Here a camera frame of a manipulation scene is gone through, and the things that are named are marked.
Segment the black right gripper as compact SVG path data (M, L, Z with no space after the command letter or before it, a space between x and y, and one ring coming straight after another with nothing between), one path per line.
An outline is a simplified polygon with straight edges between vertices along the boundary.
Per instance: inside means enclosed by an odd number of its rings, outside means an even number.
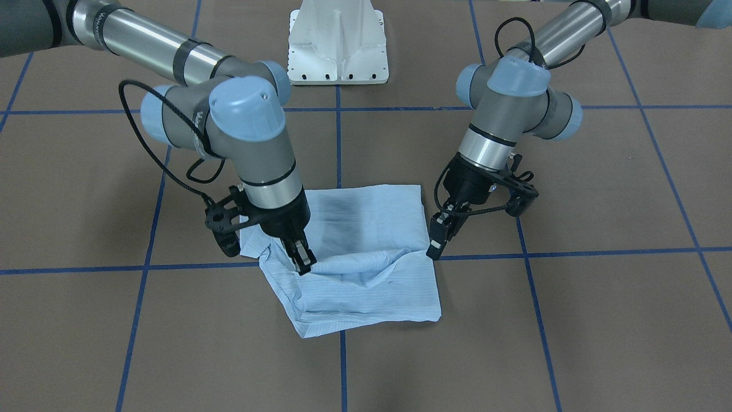
M283 241L296 273L303 276L311 271L317 260L304 233L311 218L305 190L301 189L293 201L281 208L265 209L249 204L246 215L259 224L264 233Z

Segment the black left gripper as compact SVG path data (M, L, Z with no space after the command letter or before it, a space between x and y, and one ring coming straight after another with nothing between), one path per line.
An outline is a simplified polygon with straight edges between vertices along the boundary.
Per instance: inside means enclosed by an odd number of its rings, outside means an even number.
M458 153L443 170L441 183L448 192L448 199L441 203L441 213L435 213L429 220L426 255L431 260L441 258L447 243L458 231L458 218L503 211L509 206L505 203L493 208L471 209L473 205L486 203L494 181Z

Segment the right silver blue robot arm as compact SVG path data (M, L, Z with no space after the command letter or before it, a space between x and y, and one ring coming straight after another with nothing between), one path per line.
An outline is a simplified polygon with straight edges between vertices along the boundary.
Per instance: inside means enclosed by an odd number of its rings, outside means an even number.
M128 58L173 81L152 88L123 80L118 95L129 110L126 86L146 91L140 119L151 138L233 164L240 184L227 197L194 190L226 256L240 253L241 229L259 226L282 243L297 273L311 270L309 206L283 109L291 86L280 65L243 62L117 1L2 2L2 57L66 45Z

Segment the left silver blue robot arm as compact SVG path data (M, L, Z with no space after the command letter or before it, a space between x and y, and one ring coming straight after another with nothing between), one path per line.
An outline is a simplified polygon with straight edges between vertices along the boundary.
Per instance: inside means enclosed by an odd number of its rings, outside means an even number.
M565 92L551 88L551 71L572 62L589 41L610 27L633 19L676 23L701 29L730 26L729 1L574 1L535 30L522 23L528 38L502 50L489 65L468 65L456 81L459 99L474 110L459 149L437 178L447 191L434 198L426 252L438 260L471 216L505 211L516 218L538 198L532 172L516 174L515 152L523 135L544 140L570 138L581 126L583 109Z

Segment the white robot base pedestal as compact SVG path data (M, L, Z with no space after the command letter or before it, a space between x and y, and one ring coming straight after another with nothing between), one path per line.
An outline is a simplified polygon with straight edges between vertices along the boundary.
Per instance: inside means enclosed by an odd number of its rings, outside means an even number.
M304 1L290 12L292 85L379 85L389 81L384 14L371 1Z

